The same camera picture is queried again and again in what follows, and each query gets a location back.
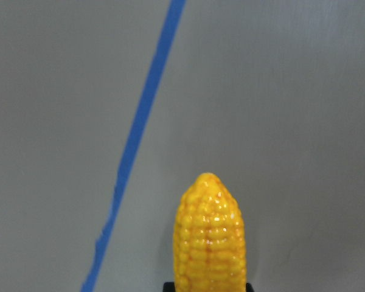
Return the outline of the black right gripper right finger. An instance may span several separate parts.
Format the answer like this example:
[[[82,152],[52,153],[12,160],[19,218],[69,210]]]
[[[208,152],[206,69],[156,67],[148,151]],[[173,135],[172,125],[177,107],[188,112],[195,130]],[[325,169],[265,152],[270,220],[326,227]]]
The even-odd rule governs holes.
[[[246,284],[246,292],[254,292],[254,289],[250,283]]]

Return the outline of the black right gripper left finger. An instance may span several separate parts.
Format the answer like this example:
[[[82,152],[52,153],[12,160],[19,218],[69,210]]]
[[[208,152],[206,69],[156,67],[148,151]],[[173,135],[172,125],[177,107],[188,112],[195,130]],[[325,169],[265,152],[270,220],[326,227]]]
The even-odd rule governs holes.
[[[175,292],[175,283],[174,282],[165,282],[164,283],[164,292]]]

